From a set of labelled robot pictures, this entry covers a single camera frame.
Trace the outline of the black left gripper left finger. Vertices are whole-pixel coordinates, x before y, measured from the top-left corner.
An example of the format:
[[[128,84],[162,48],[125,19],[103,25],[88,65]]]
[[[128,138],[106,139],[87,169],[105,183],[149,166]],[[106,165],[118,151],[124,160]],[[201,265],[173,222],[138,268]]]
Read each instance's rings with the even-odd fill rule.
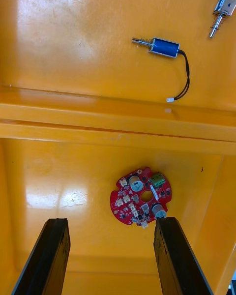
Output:
[[[66,218],[48,219],[12,294],[62,294],[70,246],[68,220]]]

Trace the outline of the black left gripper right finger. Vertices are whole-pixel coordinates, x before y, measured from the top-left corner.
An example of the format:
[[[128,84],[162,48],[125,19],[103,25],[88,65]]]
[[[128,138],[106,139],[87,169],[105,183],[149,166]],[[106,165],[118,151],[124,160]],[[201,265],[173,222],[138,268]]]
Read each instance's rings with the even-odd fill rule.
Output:
[[[213,294],[176,218],[156,219],[153,247],[162,294]]]

